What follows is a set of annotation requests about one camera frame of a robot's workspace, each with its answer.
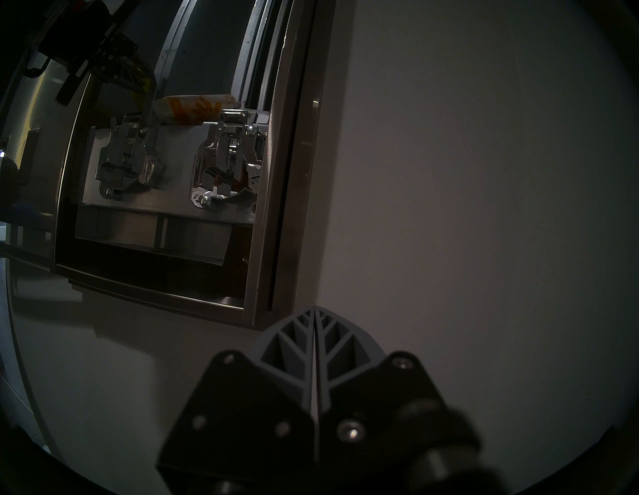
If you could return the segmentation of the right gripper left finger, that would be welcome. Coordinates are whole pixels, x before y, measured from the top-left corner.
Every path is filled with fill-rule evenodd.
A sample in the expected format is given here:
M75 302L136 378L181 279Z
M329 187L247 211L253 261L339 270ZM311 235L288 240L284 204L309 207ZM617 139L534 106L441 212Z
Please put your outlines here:
M261 332L249 350L215 354L159 452L171 494L252 488L315 463L314 337L307 308Z

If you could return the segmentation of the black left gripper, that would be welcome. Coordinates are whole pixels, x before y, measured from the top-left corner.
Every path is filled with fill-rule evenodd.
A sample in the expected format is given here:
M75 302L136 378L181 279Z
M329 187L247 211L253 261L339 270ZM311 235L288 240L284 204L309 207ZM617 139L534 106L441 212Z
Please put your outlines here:
M138 54L138 45L121 32L121 26L139 6L123 1L114 13L104 1L65 1L47 19L35 38L36 50L46 57L35 77L55 61L65 67L67 78L56 96L68 105L81 82L94 75L134 93L145 93L152 71Z

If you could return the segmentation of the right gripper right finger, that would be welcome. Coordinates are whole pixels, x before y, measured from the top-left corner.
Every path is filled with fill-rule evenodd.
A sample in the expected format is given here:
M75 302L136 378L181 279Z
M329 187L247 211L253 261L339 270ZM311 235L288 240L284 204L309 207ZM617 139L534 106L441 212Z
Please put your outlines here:
M419 359L318 309L318 494L442 494L442 398Z

